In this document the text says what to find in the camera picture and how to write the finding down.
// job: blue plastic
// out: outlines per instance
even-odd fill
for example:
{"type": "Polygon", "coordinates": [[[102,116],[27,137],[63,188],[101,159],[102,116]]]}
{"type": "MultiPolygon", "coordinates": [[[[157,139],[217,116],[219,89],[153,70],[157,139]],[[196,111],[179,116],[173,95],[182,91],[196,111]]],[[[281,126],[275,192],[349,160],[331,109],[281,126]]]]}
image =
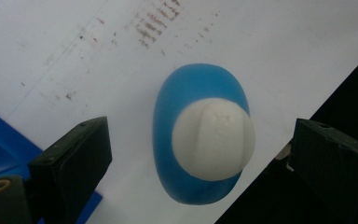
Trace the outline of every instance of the blue plastic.
{"type": "Polygon", "coordinates": [[[0,119],[0,175],[30,177],[27,163],[41,150],[0,119]]]}
{"type": "Polygon", "coordinates": [[[153,120],[154,157],[167,193],[179,203],[215,203],[228,195],[241,173],[220,181],[205,181],[187,173],[172,151],[172,129],[181,112],[205,98],[237,103],[249,115],[241,84],[226,69],[205,63],[180,67],[165,80],[158,94],[153,120]]]}

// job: white object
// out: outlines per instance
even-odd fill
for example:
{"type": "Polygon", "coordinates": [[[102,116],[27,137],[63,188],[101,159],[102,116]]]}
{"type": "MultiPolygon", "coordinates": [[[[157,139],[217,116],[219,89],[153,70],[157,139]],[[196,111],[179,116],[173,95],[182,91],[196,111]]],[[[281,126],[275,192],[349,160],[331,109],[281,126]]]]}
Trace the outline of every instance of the white object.
{"type": "Polygon", "coordinates": [[[251,159],[255,131],[237,104],[209,98],[189,105],[172,132],[172,149],[189,174],[209,181],[230,178],[251,159]]]}
{"type": "Polygon", "coordinates": [[[0,117],[46,148],[108,116],[113,162],[89,223],[215,223],[358,65],[358,1],[178,2],[0,1],[0,117]],[[255,126],[237,185],[203,206],[166,193],[151,140],[158,90],[189,63],[235,74],[255,126]]]}

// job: ink mark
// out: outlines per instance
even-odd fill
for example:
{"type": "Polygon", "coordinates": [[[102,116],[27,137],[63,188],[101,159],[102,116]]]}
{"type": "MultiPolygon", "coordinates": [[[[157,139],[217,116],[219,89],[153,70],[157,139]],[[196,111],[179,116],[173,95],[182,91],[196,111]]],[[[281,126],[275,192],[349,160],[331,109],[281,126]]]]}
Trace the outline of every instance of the ink mark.
{"type": "Polygon", "coordinates": [[[171,21],[173,21],[178,15],[179,15],[179,12],[176,11],[176,9],[174,7],[170,7],[168,6],[167,2],[164,2],[164,6],[169,8],[171,10],[171,12],[173,12],[173,14],[175,14],[172,18],[171,18],[171,21]]]}
{"type": "Polygon", "coordinates": [[[147,28],[147,29],[149,29],[149,30],[152,30],[152,31],[154,31],[154,32],[156,32],[158,35],[161,35],[162,34],[162,32],[159,30],[159,29],[157,29],[156,27],[154,27],[152,24],[150,24],[149,22],[145,22],[145,27],[147,28]]]}
{"type": "Polygon", "coordinates": [[[164,27],[164,28],[167,28],[167,25],[164,24],[164,22],[162,22],[161,20],[158,19],[157,16],[151,14],[151,13],[147,13],[147,16],[150,18],[150,20],[152,20],[154,23],[164,27]]]}
{"type": "Polygon", "coordinates": [[[116,47],[118,47],[117,41],[115,39],[112,40],[112,44],[114,44],[114,45],[116,45],[116,47]]]}
{"type": "Polygon", "coordinates": [[[179,2],[177,0],[171,0],[173,3],[175,3],[177,6],[180,6],[179,2]]]}
{"type": "Polygon", "coordinates": [[[156,41],[156,38],[153,37],[153,36],[152,36],[150,33],[148,33],[146,30],[141,29],[139,24],[136,25],[136,31],[138,31],[138,33],[142,35],[142,38],[147,37],[147,38],[150,38],[153,42],[156,41]]]}
{"type": "Polygon", "coordinates": [[[68,92],[65,97],[66,99],[72,101],[72,97],[74,97],[74,95],[76,94],[76,91],[72,91],[72,92],[68,92]]]}
{"type": "Polygon", "coordinates": [[[171,18],[168,16],[168,14],[167,14],[165,11],[163,11],[161,8],[158,9],[158,12],[161,13],[161,15],[162,15],[163,17],[165,17],[165,18],[167,18],[167,19],[171,19],[171,18]]]}

